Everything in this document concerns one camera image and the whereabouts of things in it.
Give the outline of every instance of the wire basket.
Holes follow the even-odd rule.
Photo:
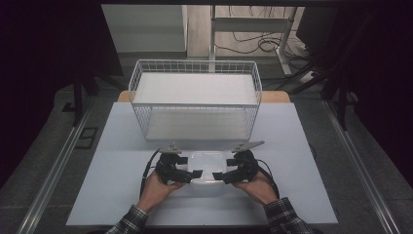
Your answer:
[[[261,93],[253,61],[139,60],[129,86],[147,140],[248,141]]]

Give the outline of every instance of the plaid shirt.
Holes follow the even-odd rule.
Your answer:
[[[265,214],[273,234],[310,234],[310,226],[295,213],[288,198],[264,206]],[[141,233],[148,215],[132,205],[129,212],[106,234]]]

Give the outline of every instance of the gray floor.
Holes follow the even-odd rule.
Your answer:
[[[179,59],[180,55],[122,55],[125,77],[116,77],[128,84],[135,60]],[[195,55],[201,59],[206,56]],[[280,65],[272,58],[254,59],[258,64],[264,90],[273,90],[284,81]],[[96,137],[89,149],[75,148],[56,186],[55,192],[38,223],[35,233],[87,233],[89,230],[66,227],[68,215],[83,183],[95,148],[105,126],[111,106],[120,91],[96,79],[100,93],[94,97],[86,129],[96,129]],[[333,128],[326,108],[319,98],[322,84],[291,97],[308,142],[315,149],[315,160],[339,224],[315,225],[324,233],[385,233],[376,212],[368,200],[344,146]],[[71,87],[60,90],[55,97],[55,108],[42,132],[21,161],[9,181],[0,190],[0,233],[16,233],[21,221],[45,180],[56,156],[72,130],[73,113],[61,112],[67,102],[73,101]],[[362,161],[383,195],[400,233],[413,233],[413,191],[400,175],[386,153],[363,127],[353,111],[347,109],[348,133]],[[91,142],[79,139],[77,146]]]

